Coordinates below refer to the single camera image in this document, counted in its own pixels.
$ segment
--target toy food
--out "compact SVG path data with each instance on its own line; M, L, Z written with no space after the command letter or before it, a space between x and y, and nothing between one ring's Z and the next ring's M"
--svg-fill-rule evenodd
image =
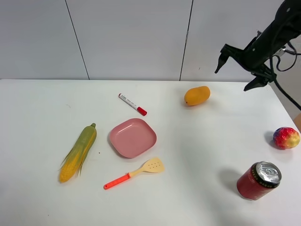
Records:
M210 89L207 86L192 88L185 94L185 102L189 106L199 105L210 97Z
M75 145L63 160L65 163L61 168L61 183L68 181L76 172L77 174L81 172L81 167L96 139L95 126L96 124L92 123L91 126L87 126L83 129L79 138L75 142Z
M288 149L296 147L300 142L297 131L290 127L281 127L274 132L273 140L277 147Z

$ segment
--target red can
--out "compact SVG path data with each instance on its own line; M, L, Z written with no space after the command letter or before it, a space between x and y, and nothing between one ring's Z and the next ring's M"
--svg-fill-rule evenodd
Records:
M258 200L279 186L281 172L273 163L261 161L253 164L237 181L239 193L250 200Z

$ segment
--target table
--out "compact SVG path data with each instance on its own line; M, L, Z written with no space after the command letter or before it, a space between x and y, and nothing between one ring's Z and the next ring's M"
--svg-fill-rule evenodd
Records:
M192 87L212 94L186 107ZM301 210L301 145L280 151L274 130L294 123L270 86L178 81L0 81L0 225L2 226L287 226ZM118 98L123 93L148 114ZM134 159L117 155L108 134L145 120L157 143ZM60 164L82 129L97 138L80 177L60 184ZM112 189L103 185L159 157L160 174L141 174ZM258 201L242 199L236 180L255 162L270 161L281 185Z

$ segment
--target marker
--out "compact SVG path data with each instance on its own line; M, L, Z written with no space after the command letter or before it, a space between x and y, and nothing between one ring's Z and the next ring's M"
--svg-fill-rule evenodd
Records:
M122 95L121 93L118 95L118 97L120 99L122 99L124 102L126 102L128 105L130 105L132 108L134 108L137 112L139 112L141 115L146 116L147 112L142 109L141 107L138 107L137 105L135 105L132 101L130 101L129 99L127 99L124 95Z

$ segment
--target slotted spatula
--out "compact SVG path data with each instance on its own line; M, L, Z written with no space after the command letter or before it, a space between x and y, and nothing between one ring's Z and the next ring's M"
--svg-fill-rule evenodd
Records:
M141 168L133 172L127 173L126 175L107 183L106 185L103 186L103 188L107 190L117 184L120 184L121 182L129 180L130 178L136 176L138 173L141 172L160 173L163 171L164 171L164 165L161 162L161 160L159 158L153 158L148 160Z

